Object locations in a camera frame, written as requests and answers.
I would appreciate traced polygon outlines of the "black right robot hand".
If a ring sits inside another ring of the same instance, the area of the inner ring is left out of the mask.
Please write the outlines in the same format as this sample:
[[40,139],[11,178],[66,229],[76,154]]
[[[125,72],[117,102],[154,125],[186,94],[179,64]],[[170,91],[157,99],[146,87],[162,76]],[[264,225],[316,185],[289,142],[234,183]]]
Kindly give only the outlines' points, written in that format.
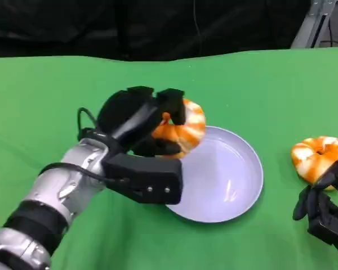
[[338,191],[338,160],[335,161],[314,184],[299,193],[292,218],[299,221],[308,218],[308,232],[338,250],[338,206],[324,189],[333,186]]

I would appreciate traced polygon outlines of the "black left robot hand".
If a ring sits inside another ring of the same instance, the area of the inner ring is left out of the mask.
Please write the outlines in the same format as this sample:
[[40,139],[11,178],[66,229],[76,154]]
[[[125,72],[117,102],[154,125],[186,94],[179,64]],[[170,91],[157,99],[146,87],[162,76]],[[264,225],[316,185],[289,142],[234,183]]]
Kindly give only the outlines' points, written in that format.
[[173,139],[154,138],[153,132],[169,113],[176,125],[185,123],[184,92],[165,89],[153,94],[145,86],[130,87],[110,96],[97,116],[99,129],[110,135],[124,152],[145,157],[171,156],[181,152]]

